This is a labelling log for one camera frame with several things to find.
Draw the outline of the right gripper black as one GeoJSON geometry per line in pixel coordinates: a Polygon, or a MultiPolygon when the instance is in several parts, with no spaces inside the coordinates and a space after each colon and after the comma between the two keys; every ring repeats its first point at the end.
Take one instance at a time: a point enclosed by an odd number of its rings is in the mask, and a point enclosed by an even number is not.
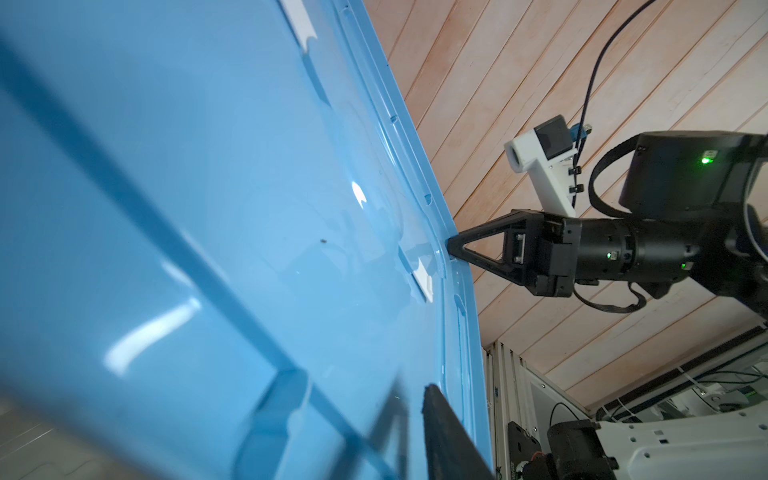
{"type": "Polygon", "coordinates": [[[458,233],[446,246],[451,256],[536,296],[569,297],[577,283],[619,281],[660,299],[690,275],[702,250],[702,226],[513,210],[458,233]],[[492,237],[502,239],[499,259],[469,247],[492,237]]]}

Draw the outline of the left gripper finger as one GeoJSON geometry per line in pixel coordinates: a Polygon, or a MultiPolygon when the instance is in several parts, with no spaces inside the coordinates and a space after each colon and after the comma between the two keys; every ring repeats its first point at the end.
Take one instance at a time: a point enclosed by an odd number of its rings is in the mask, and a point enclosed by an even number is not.
{"type": "Polygon", "coordinates": [[[422,415],[429,479],[494,479],[435,384],[425,388],[422,415]]]}

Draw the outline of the blue plastic bin lid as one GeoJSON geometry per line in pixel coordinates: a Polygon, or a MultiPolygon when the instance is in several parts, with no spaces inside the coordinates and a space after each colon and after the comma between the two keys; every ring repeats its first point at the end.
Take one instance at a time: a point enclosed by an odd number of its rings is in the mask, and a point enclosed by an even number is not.
{"type": "Polygon", "coordinates": [[[1,5],[1,393],[154,475],[489,469],[469,267],[362,1],[1,5]]]}

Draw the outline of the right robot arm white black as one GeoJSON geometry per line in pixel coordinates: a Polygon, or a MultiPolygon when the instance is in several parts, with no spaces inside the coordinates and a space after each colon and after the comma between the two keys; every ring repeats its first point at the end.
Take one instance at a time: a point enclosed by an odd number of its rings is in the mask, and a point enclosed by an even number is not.
{"type": "MultiPolygon", "coordinates": [[[[767,313],[767,230],[748,198],[767,160],[763,135],[658,131],[635,135],[594,166],[632,159],[618,207],[581,184],[585,135],[562,122],[507,143],[539,210],[514,210],[449,239],[449,253],[540,297],[623,281],[635,308],[692,279],[767,313]]],[[[518,464],[522,479],[763,479],[767,407],[656,423],[577,420],[548,430],[549,451],[518,464]]]]}

